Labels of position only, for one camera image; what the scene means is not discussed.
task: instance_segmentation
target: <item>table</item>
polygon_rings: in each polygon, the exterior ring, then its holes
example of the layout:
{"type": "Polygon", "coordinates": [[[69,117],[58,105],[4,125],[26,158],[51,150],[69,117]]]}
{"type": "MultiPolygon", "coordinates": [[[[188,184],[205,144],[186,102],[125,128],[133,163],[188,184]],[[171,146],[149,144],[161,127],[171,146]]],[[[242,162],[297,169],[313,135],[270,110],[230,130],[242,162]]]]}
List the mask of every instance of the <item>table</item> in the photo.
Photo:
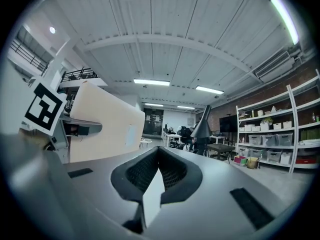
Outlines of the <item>table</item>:
{"type": "Polygon", "coordinates": [[[145,139],[140,140],[139,149],[140,149],[141,146],[144,147],[144,143],[146,143],[146,147],[148,147],[149,143],[152,143],[152,140],[145,140],[145,139]]]}
{"type": "Polygon", "coordinates": [[[229,152],[230,153],[231,151],[235,150],[236,147],[218,143],[218,144],[208,144],[207,145],[207,149],[216,151],[218,153],[217,159],[220,160],[221,153],[224,153],[224,152],[229,152]]]}
{"type": "Polygon", "coordinates": [[[215,139],[215,144],[218,144],[218,140],[219,140],[219,139],[223,139],[223,144],[225,144],[225,139],[226,139],[227,137],[224,137],[224,136],[210,136],[209,138],[215,139]]]}
{"type": "Polygon", "coordinates": [[[164,134],[163,142],[166,142],[166,146],[169,147],[169,139],[170,138],[179,138],[179,144],[181,143],[181,135],[178,134],[164,134]]]}

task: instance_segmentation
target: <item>floor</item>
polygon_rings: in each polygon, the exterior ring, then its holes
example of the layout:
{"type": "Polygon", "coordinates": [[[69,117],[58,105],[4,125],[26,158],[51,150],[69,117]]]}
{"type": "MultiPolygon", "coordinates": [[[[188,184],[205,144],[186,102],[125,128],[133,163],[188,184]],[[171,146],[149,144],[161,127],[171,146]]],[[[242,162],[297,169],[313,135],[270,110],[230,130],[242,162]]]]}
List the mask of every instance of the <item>floor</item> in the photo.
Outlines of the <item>floor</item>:
{"type": "MultiPolygon", "coordinates": [[[[152,139],[149,148],[155,146],[164,146],[161,139],[152,139]]],[[[249,169],[240,167],[230,161],[230,165],[243,171],[248,176],[263,184],[273,193],[275,193],[287,206],[298,201],[308,189],[313,179],[313,170],[295,171],[289,174],[286,168],[278,166],[261,164],[260,169],[249,169]]]]}

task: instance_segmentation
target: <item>railing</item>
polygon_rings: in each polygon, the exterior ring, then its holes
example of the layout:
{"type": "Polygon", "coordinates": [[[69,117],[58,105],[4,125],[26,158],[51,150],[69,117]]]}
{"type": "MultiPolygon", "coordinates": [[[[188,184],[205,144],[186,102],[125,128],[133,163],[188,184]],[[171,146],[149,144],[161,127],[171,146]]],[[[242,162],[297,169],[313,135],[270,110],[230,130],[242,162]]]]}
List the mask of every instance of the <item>railing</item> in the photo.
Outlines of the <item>railing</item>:
{"type": "Polygon", "coordinates": [[[99,76],[91,68],[83,68],[81,70],[63,74],[61,83],[73,80],[90,79],[98,77],[99,76]]]}
{"type": "Polygon", "coordinates": [[[24,58],[31,65],[36,67],[37,69],[44,71],[47,64],[37,58],[35,55],[32,55],[26,48],[23,47],[21,43],[16,40],[13,40],[10,48],[14,50],[15,53],[19,54],[22,58],[24,58]]]}

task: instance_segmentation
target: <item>ceiling light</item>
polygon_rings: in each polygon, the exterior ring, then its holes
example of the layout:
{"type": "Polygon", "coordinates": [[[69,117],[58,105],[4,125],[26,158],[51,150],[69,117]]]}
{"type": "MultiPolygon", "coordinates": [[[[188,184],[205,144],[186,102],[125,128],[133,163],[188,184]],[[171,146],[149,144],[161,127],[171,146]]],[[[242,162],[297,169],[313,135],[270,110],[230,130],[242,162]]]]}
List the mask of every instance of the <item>ceiling light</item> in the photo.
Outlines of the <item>ceiling light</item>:
{"type": "Polygon", "coordinates": [[[133,79],[136,84],[144,85],[158,85],[158,86],[169,86],[170,82],[168,81],[156,81],[156,80],[143,80],[143,79],[133,79]]]}
{"type": "Polygon", "coordinates": [[[281,0],[271,0],[271,3],[275,6],[277,11],[280,13],[282,19],[284,20],[284,23],[286,25],[286,28],[289,30],[291,39],[293,44],[297,44],[299,42],[299,36],[296,30],[296,27],[289,15],[289,12],[287,11],[285,5],[282,3],[281,0]]]}
{"type": "Polygon", "coordinates": [[[205,87],[201,87],[201,86],[197,86],[195,89],[199,90],[199,91],[214,93],[214,94],[224,94],[225,93],[224,91],[221,91],[221,90],[214,90],[214,89],[209,89],[209,88],[205,88],[205,87]]]}
{"type": "Polygon", "coordinates": [[[195,109],[194,107],[189,107],[189,106],[177,106],[177,108],[187,109],[187,110],[194,110],[195,109]]]}
{"type": "Polygon", "coordinates": [[[145,103],[144,105],[155,106],[155,107],[163,107],[164,106],[164,105],[160,105],[160,104],[151,104],[151,103],[145,103]]]}
{"type": "Polygon", "coordinates": [[[50,32],[51,32],[52,34],[54,34],[54,33],[56,33],[56,29],[55,29],[53,26],[51,26],[51,27],[50,27],[50,32]]]}

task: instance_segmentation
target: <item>bag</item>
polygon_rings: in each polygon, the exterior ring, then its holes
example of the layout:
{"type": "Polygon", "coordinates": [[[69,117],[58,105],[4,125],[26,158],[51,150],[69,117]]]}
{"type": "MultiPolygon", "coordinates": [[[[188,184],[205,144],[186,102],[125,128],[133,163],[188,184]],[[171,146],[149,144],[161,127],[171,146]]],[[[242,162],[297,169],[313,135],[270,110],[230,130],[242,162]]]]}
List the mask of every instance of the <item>bag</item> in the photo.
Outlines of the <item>bag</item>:
{"type": "Polygon", "coordinates": [[[255,169],[258,167],[258,160],[259,158],[257,157],[250,157],[248,159],[248,163],[246,164],[246,167],[249,169],[255,169]]]}

